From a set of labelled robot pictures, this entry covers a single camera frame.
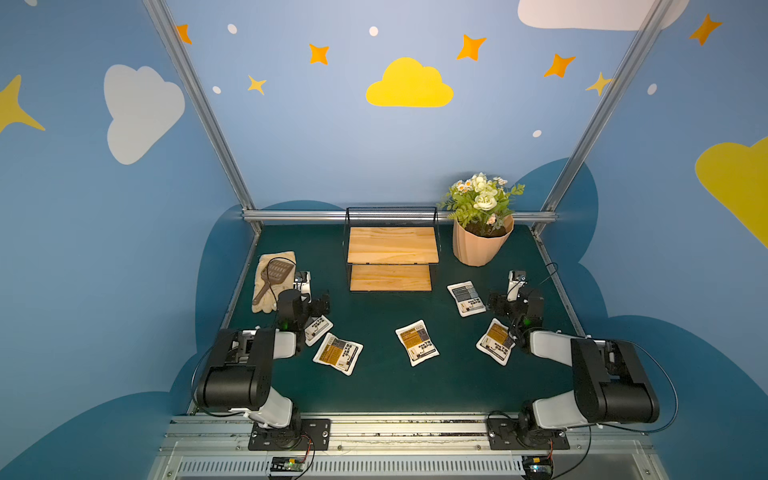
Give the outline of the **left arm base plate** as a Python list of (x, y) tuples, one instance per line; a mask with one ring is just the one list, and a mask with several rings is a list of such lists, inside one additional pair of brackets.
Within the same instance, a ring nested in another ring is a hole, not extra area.
[(329, 418), (301, 419), (285, 428), (252, 428), (249, 451), (327, 451), (332, 421)]

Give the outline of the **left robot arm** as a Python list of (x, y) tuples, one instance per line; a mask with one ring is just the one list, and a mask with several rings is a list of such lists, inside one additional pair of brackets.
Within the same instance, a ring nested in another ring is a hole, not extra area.
[(273, 327), (221, 330), (191, 387), (198, 410), (209, 416), (242, 416), (253, 423), (250, 451), (326, 451), (331, 421), (304, 419), (297, 405), (273, 387), (274, 363), (306, 347), (312, 319), (330, 312), (330, 297), (296, 289), (277, 296)]

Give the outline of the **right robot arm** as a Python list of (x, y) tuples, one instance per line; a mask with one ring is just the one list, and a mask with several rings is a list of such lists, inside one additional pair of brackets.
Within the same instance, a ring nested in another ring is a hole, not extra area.
[(523, 403), (511, 422), (522, 447), (556, 446), (566, 430), (576, 427), (608, 424), (626, 430), (630, 424), (658, 420), (658, 397), (633, 343), (545, 330), (543, 297), (534, 288), (521, 287), (514, 298), (493, 292), (488, 306), (496, 317), (478, 342), (480, 348), (506, 365), (519, 346), (572, 374), (570, 390)]

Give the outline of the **yellow coffee bag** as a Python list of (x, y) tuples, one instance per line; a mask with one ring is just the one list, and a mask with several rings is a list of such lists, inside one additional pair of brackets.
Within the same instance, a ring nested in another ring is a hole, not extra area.
[(516, 344), (517, 339), (510, 328), (493, 318), (485, 334), (476, 343), (476, 348), (499, 365), (506, 366)]
[(360, 343), (347, 341), (327, 333), (313, 357), (313, 362), (326, 365), (346, 376), (353, 374), (364, 346)]
[(396, 329), (395, 334), (405, 348), (412, 367), (439, 356), (439, 351), (434, 345), (423, 320)]

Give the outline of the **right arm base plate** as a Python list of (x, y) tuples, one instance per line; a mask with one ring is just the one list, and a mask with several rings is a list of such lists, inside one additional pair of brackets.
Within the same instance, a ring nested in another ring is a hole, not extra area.
[(524, 426), (517, 419), (491, 416), (486, 419), (486, 433), (492, 450), (569, 450), (563, 430)]

